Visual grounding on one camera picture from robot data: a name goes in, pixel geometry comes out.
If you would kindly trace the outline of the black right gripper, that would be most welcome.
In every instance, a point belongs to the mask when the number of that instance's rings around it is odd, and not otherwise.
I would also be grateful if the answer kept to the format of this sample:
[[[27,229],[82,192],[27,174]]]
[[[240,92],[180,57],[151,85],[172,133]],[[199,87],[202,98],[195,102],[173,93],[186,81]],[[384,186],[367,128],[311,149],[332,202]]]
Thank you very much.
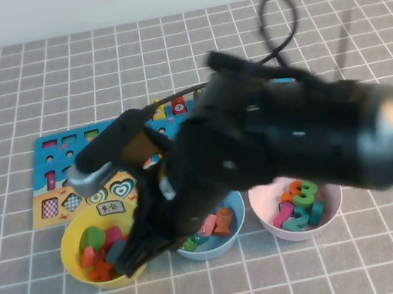
[[[124,168],[136,179],[135,237],[121,253],[124,272],[132,276],[161,254],[177,249],[202,224],[208,209],[203,184],[185,148],[173,146],[152,168],[127,160]]]

